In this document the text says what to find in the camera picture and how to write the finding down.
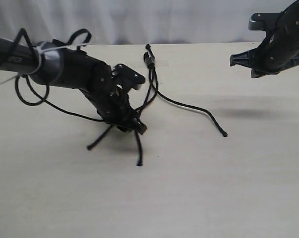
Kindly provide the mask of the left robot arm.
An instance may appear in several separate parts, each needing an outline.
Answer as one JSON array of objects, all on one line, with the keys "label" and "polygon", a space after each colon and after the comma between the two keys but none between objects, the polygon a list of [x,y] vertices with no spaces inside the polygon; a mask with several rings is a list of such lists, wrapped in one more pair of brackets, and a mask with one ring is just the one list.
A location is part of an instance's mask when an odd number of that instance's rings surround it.
[{"label": "left robot arm", "polygon": [[41,85],[78,89],[106,123],[144,134],[147,126],[131,107],[128,94],[145,83],[144,76],[124,64],[111,67],[85,51],[64,48],[58,40],[39,42],[34,50],[33,56],[26,45],[17,45],[0,70],[29,75]]}]

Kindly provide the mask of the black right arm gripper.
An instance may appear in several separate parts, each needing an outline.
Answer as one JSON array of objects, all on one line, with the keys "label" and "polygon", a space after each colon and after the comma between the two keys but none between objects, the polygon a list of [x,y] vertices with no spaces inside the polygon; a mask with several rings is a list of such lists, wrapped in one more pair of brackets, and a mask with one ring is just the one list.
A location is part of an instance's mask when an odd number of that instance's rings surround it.
[{"label": "black right arm gripper", "polygon": [[281,14],[275,28],[256,49],[233,54],[229,62],[230,66],[254,66],[252,78],[299,66],[299,0]]}]

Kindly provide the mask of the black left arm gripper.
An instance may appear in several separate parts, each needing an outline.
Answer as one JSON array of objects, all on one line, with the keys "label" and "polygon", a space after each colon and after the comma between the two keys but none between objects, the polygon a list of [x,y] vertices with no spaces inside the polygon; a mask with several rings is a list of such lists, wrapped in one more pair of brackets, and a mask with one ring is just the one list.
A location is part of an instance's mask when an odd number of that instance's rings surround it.
[{"label": "black left arm gripper", "polygon": [[143,135],[147,126],[130,105],[129,91],[137,90],[137,72],[124,64],[112,68],[84,51],[63,49],[58,87],[78,89],[105,122],[117,124],[122,132]]}]

